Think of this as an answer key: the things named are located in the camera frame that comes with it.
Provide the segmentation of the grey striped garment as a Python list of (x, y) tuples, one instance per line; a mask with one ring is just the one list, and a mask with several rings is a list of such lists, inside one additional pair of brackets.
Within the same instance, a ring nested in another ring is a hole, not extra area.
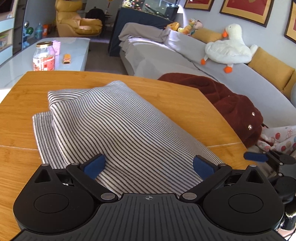
[(49, 111), (33, 116), (42, 161), (53, 168), (105, 156), (96, 181), (117, 195), (180, 195), (202, 181), (193, 159), (220, 159), (121, 81), (48, 93)]

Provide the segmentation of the floral patterned cloth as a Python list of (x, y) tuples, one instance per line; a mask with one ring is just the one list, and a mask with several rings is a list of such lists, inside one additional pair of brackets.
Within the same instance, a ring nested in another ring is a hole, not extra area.
[(295, 130), (295, 126), (263, 127), (256, 145), (265, 152), (274, 151), (290, 155), (296, 147)]

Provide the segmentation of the dark red fleece jacket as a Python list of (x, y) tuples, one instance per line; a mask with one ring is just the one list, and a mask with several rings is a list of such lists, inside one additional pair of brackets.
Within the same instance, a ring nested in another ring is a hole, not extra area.
[(159, 80), (198, 89), (224, 117), (246, 148), (259, 140), (263, 116), (248, 97), (236, 94), (224, 84), (204, 76), (167, 73)]

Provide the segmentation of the yellow sofa cushion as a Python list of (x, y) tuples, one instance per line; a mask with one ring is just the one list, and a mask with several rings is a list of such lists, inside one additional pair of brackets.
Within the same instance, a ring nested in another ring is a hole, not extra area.
[(259, 47), (248, 66), (274, 85), (278, 90), (284, 90), (295, 68), (267, 53)]

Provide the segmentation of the white goose plush toy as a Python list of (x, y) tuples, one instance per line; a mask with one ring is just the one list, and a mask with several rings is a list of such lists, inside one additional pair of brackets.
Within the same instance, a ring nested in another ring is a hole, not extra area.
[(225, 73), (231, 73), (233, 65), (248, 64), (258, 49), (257, 45), (248, 47), (242, 38), (242, 28), (238, 24), (228, 25), (222, 37), (227, 40), (209, 42), (205, 46), (205, 56), (201, 59), (201, 65), (205, 65), (207, 59), (216, 63), (225, 64)]

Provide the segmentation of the orange snack packet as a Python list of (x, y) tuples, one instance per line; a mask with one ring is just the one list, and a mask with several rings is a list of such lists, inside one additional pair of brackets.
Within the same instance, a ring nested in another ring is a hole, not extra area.
[(62, 63), (63, 64), (70, 64), (71, 63), (71, 55), (70, 54), (64, 54)]

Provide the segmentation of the glass jar red label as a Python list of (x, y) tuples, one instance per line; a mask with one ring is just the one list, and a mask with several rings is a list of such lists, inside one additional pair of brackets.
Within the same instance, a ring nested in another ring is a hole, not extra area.
[(38, 42), (33, 56), (34, 71), (55, 70), (55, 51), (52, 41)]

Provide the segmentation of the white marble coffee table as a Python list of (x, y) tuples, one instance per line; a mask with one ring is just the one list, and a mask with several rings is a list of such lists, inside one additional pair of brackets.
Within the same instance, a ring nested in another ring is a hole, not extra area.
[(28, 71), (38, 70), (61, 70), (61, 71), (83, 71), (85, 69), (89, 38), (46, 38), (49, 41), (60, 42), (60, 54), (37, 54), (36, 45), (32, 44), (19, 54), (1, 66), (1, 89), (12, 88), (20, 78)]

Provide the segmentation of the grey sofa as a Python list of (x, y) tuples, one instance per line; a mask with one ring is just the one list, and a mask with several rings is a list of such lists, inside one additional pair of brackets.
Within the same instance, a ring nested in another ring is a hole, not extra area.
[(158, 79), (166, 73), (200, 75), (224, 84), (232, 92), (247, 96), (270, 128), (295, 125), (295, 107), (268, 80), (246, 64), (236, 64), (231, 73), (210, 59), (201, 65), (205, 44), (192, 37), (170, 32), (163, 43), (127, 35), (120, 47), (138, 77)]

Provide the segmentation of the pink small box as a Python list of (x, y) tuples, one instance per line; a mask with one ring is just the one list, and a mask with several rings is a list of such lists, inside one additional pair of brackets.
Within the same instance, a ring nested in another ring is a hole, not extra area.
[(55, 51), (55, 55), (58, 56), (60, 55), (60, 47), (61, 47), (61, 42), (57, 40), (53, 40), (53, 49)]

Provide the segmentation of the blue water bottle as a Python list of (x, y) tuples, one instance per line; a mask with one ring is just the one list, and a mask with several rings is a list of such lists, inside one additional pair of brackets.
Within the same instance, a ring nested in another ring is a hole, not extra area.
[(40, 40), (43, 38), (43, 25), (39, 23), (35, 28), (34, 39)]

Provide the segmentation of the small plush toys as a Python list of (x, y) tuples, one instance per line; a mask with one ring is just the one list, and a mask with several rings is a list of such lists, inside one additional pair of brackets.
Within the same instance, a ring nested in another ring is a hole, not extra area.
[(171, 29), (188, 36), (193, 35), (197, 30), (201, 28), (203, 28), (203, 24), (199, 20), (195, 19), (189, 19), (188, 25), (183, 28), (180, 27), (180, 24), (178, 22), (173, 22), (165, 27), (165, 29)]

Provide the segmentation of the beige blanket on sofa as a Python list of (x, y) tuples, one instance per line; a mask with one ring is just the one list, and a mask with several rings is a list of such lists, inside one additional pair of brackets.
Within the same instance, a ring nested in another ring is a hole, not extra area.
[(163, 43), (169, 35), (171, 29), (158, 29), (153, 26), (138, 23), (126, 23), (121, 30), (118, 38), (125, 41), (128, 38), (143, 38), (154, 42)]

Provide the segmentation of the orange bag on floor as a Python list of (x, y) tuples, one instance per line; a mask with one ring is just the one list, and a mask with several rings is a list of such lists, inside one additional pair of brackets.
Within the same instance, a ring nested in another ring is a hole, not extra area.
[(44, 24), (43, 25), (43, 33), (42, 36), (45, 38), (48, 36), (49, 32), (51, 30), (51, 24)]

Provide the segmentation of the blue robot toy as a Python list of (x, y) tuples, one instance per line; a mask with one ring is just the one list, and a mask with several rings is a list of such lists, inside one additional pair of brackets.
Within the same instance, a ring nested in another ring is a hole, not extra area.
[(25, 21), (23, 25), (23, 36), (22, 36), (22, 48), (27, 48), (30, 44), (27, 42), (27, 38), (34, 32), (33, 27), (30, 27), (29, 21)]

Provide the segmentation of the fish tank aquarium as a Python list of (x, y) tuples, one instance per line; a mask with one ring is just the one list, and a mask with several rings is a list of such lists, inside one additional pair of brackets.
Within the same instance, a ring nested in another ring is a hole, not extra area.
[(173, 21), (179, 9), (179, 6), (175, 3), (176, 1), (164, 0), (126, 0), (122, 1), (121, 7), (149, 13)]

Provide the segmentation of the white tv cabinet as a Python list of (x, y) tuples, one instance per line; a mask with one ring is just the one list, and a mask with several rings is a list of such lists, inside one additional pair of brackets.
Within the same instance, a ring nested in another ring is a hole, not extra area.
[(22, 50), (27, 1), (1, 1), (1, 65)]

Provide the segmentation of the red framed wall picture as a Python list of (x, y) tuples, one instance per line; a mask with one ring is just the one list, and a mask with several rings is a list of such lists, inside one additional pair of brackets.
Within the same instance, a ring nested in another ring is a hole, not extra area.
[(274, 0), (225, 0), (220, 13), (267, 26)]

